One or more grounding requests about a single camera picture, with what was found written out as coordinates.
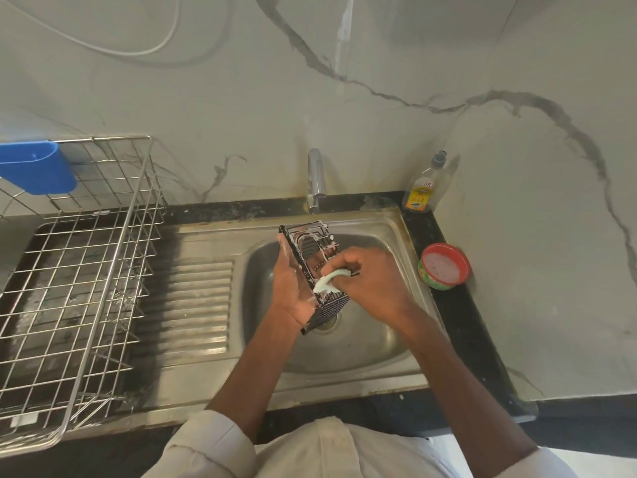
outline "ribbed drainboard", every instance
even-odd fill
[[[232,260],[157,262],[138,319],[134,358],[157,366],[206,361],[228,350]]]

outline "black countertop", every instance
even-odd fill
[[[401,199],[401,191],[328,196],[321,201],[321,211],[333,213],[397,207]],[[172,206],[166,212],[166,224],[302,215],[307,214],[304,205],[304,198],[284,198]],[[431,243],[444,241],[432,214],[403,211],[402,218],[418,254]],[[516,399],[503,363],[466,286],[459,285],[446,291],[432,290],[432,293],[451,343],[467,367],[516,421],[533,419],[537,414],[536,406]],[[270,411],[265,415],[257,441],[269,442],[326,416],[336,416],[345,423],[402,436],[449,432],[431,390],[419,389]],[[0,474],[138,477],[159,458],[163,446],[177,428],[168,426],[62,442],[36,454],[0,460]]]

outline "person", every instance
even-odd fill
[[[175,433],[144,477],[457,477],[425,438],[387,435],[333,417],[254,446],[292,345],[316,306],[290,247],[278,237],[272,302],[264,319],[226,383]],[[575,477],[549,450],[538,449],[465,367],[410,295],[391,253],[349,248],[321,273],[337,268],[359,274],[335,277],[332,284],[409,346],[475,478]]]

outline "white cable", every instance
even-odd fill
[[[65,34],[64,32],[54,29],[51,25],[48,25],[47,23],[43,22],[39,18],[36,18],[35,16],[31,15],[29,12],[15,5],[13,2],[9,0],[2,0],[2,1],[12,6],[14,10],[20,12],[22,15],[26,16],[28,19],[36,22],[37,24],[43,26],[44,28],[48,30],[51,30],[53,33],[60,35],[60,37],[66,38],[67,40],[70,40],[71,42],[75,42],[78,45],[82,45],[83,47],[90,48],[91,50],[95,50],[101,53],[108,53],[110,55],[117,55],[117,56],[150,55],[151,53],[157,53],[158,51],[162,50],[166,45],[168,45],[168,43],[170,43],[170,41],[175,36],[175,32],[177,31],[177,26],[179,25],[179,16],[181,12],[181,0],[177,0],[177,6],[175,7],[175,18],[173,19],[173,25],[171,26],[170,31],[168,32],[168,35],[166,36],[166,38],[164,38],[164,40],[159,45],[153,48],[149,48],[148,50],[119,51],[119,50],[111,50],[110,48],[98,47],[97,45],[93,45],[91,43],[82,41],[80,39],[76,39],[75,37],[72,37],[68,34]]]

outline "shirt sleeve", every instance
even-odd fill
[[[203,410],[171,438],[143,478],[251,478],[254,445],[229,418]]]
[[[497,478],[577,478],[575,472],[547,449],[540,448],[500,473]]]

